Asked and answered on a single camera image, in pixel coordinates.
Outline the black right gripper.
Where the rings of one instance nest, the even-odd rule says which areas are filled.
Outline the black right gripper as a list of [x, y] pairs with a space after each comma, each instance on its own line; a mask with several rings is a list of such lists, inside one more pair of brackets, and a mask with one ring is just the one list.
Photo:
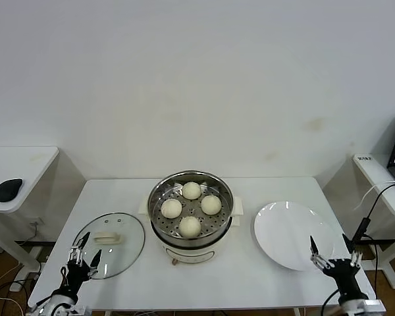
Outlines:
[[363, 254], [356, 250], [354, 243], [345, 235], [342, 238], [350, 254], [350, 259], [325, 259], [317, 248], [312, 236], [310, 236], [311, 262], [324, 274], [334, 279], [339, 300], [367, 300], [357, 283], [356, 274], [361, 268]]

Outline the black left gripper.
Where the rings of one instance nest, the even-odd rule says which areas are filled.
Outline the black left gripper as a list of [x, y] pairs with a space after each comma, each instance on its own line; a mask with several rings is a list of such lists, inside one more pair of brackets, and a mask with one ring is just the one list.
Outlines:
[[90, 276], [98, 272], [98, 266], [101, 261], [102, 249], [99, 249], [88, 265], [83, 261], [83, 249], [90, 237], [87, 232], [70, 248], [66, 275], [66, 287], [71, 294], [77, 294], [84, 282], [89, 281]]

